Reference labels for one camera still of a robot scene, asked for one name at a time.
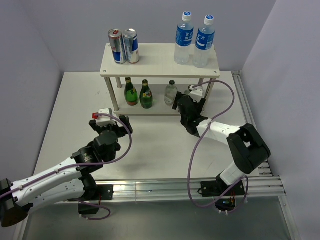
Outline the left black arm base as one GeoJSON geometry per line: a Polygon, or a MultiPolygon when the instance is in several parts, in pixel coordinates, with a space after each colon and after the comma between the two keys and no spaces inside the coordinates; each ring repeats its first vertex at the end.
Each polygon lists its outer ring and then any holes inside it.
{"type": "MultiPolygon", "coordinates": [[[[114,186],[112,184],[102,184],[97,186],[97,190],[91,201],[98,201],[100,205],[102,201],[111,201],[113,199],[114,186]]],[[[98,207],[88,206],[82,203],[78,204],[78,213],[80,215],[90,216],[96,215],[99,211],[98,207]]]]}

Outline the dark green glass bottle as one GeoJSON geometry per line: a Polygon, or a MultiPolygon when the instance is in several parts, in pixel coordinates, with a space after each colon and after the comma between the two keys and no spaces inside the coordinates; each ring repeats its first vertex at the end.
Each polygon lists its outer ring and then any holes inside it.
{"type": "Polygon", "coordinates": [[[147,79],[142,81],[142,89],[140,91],[139,100],[144,109],[150,109],[153,106],[153,94],[147,79]]]}
{"type": "Polygon", "coordinates": [[[126,103],[129,106],[135,106],[138,104],[138,93],[136,88],[132,83],[132,79],[130,77],[125,78],[125,89],[124,89],[124,97],[126,103]]]}

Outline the clear glass bottle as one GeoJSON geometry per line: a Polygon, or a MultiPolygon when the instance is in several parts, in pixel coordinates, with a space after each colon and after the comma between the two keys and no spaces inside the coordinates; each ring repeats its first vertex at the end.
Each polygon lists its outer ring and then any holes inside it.
{"type": "MultiPolygon", "coordinates": [[[[188,96],[189,93],[189,86],[187,88],[187,90],[184,91],[184,94],[188,96]]],[[[196,106],[199,107],[200,111],[203,112],[204,111],[204,107],[205,107],[205,103],[206,103],[206,97],[205,97],[205,91],[204,91],[204,97],[201,99],[200,102],[195,102],[191,99],[191,102],[196,106]]]]}
{"type": "Polygon", "coordinates": [[[164,92],[164,102],[167,106],[173,105],[173,103],[175,102],[177,93],[178,93],[178,88],[176,86],[175,81],[170,80],[164,92]]]}

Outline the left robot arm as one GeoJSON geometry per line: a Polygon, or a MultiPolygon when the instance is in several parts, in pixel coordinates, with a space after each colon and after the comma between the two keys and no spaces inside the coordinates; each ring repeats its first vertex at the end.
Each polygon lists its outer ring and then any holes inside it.
{"type": "Polygon", "coordinates": [[[114,117],[108,113],[94,113],[89,125],[98,136],[71,157],[31,177],[0,181],[0,223],[3,228],[22,222],[46,205],[61,201],[84,204],[96,197],[98,186],[91,174],[120,160],[116,157],[121,150],[119,139],[131,137],[133,128],[129,117],[114,117]]]}

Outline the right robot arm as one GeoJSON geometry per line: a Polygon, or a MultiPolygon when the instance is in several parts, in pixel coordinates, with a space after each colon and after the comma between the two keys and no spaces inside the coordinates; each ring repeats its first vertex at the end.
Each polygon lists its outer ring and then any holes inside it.
{"type": "Polygon", "coordinates": [[[252,124],[228,125],[202,116],[205,102],[204,98],[197,101],[190,94],[178,92],[172,108],[178,109],[180,123],[189,134],[212,139],[229,147],[232,164],[216,177],[212,187],[207,188],[216,195],[227,195],[233,190],[234,183],[251,174],[271,156],[271,151],[252,124]]]}

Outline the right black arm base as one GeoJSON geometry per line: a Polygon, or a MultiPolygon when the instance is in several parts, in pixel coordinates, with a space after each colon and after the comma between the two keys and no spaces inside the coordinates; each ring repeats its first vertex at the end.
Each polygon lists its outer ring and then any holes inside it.
{"type": "MultiPolygon", "coordinates": [[[[201,181],[197,193],[202,197],[219,197],[228,186],[224,186],[217,181],[201,181]]],[[[231,211],[236,207],[236,197],[245,195],[245,187],[242,181],[238,182],[222,198],[215,203],[215,207],[221,211],[231,211]]]]}

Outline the water bottle blue label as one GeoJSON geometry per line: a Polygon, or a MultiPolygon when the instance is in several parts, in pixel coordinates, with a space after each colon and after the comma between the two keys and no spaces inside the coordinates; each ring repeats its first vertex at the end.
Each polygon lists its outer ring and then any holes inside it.
{"type": "Polygon", "coordinates": [[[208,14],[205,16],[203,24],[198,28],[192,59],[196,68],[204,68],[208,64],[216,32],[214,21],[214,16],[208,14]]]}
{"type": "Polygon", "coordinates": [[[189,61],[193,33],[192,13],[184,11],[181,22],[177,24],[175,36],[174,61],[179,65],[185,65],[189,61]]]}

